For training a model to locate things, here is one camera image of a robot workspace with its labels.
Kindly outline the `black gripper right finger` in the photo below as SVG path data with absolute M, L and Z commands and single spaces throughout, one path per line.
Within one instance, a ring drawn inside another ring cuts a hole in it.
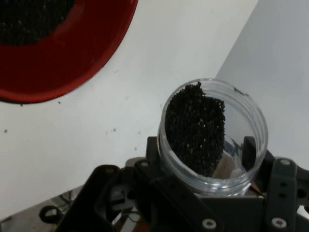
M 266 195 L 263 215 L 265 232 L 307 232 L 309 219 L 298 214 L 309 211 L 309 172 L 288 158 L 267 152 L 255 179 Z

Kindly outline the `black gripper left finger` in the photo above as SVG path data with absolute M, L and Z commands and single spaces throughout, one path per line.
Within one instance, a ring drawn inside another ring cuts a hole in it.
M 136 208 L 153 232 L 221 232 L 223 221 L 182 181 L 161 169 L 159 143 L 132 166 L 98 166 L 62 218 L 59 232 L 113 232 L 112 221 Z

